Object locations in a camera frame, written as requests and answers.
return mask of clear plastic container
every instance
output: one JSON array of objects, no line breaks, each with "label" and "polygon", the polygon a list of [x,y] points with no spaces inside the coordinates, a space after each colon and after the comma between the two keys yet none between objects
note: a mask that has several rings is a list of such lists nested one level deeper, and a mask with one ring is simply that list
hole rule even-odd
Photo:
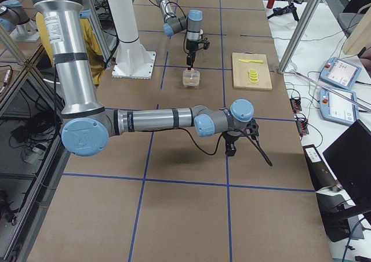
[{"label": "clear plastic container", "polygon": [[199,85],[199,71],[195,69],[184,70],[183,71],[183,85],[185,87],[196,88]]}]

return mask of white pillar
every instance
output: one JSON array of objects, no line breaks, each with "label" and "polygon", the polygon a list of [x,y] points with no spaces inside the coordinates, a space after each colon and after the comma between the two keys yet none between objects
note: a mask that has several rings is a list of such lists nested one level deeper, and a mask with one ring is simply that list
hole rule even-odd
[{"label": "white pillar", "polygon": [[150,79],[155,52],[147,52],[140,43],[132,0],[108,0],[120,44],[112,75],[117,78]]}]

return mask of gray robot arm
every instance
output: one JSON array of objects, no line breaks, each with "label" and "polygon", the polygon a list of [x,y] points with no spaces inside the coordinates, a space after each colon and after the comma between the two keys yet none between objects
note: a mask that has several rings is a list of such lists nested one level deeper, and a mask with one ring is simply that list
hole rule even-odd
[{"label": "gray robot arm", "polygon": [[171,5],[171,0],[156,0],[163,17],[163,31],[167,36],[172,36],[187,29],[187,17],[178,18]]},{"label": "gray robot arm", "polygon": [[80,156],[100,152],[111,136],[124,132],[178,129],[194,126],[200,137],[222,133],[227,154],[233,143],[253,121],[253,106],[237,100],[230,109],[212,111],[204,106],[168,110],[106,110],[97,101],[79,13],[84,0],[32,0],[44,16],[54,54],[54,63],[65,96],[62,110],[62,141]]},{"label": "gray robot arm", "polygon": [[0,23],[7,32],[17,28],[19,35],[28,36],[36,33],[36,25],[17,0],[0,3]]}]

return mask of blue joint cap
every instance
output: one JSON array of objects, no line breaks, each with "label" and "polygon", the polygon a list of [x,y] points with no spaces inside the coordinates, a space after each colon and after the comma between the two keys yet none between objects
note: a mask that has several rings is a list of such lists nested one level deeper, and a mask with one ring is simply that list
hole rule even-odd
[{"label": "blue joint cap", "polygon": [[190,10],[188,13],[188,18],[193,21],[201,21],[202,20],[202,11],[200,10]]},{"label": "blue joint cap", "polygon": [[172,35],[174,35],[174,31],[168,23],[164,23],[162,28],[168,37],[171,37]]},{"label": "blue joint cap", "polygon": [[212,136],[215,134],[215,125],[210,116],[201,114],[195,117],[194,124],[199,137]]},{"label": "blue joint cap", "polygon": [[80,19],[88,19],[90,17],[90,9],[80,12]]},{"label": "blue joint cap", "polygon": [[6,32],[12,32],[16,29],[16,26],[12,24],[9,20],[0,19],[0,24],[5,28]]},{"label": "blue joint cap", "polygon": [[18,0],[6,0],[1,2],[5,7],[22,7],[22,4]]},{"label": "blue joint cap", "polygon": [[62,131],[62,142],[69,152],[83,157],[99,153],[108,143],[106,127],[91,118],[69,121]]},{"label": "blue joint cap", "polygon": [[231,104],[231,113],[237,120],[247,123],[253,118],[254,107],[249,101],[239,99]]}]

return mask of yellow knife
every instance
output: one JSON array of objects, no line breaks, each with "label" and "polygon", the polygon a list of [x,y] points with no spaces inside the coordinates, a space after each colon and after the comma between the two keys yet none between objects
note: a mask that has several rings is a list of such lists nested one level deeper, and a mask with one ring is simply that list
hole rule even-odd
[{"label": "yellow knife", "polygon": [[238,59],[238,61],[245,62],[245,63],[248,63],[248,62],[264,63],[264,60]]}]

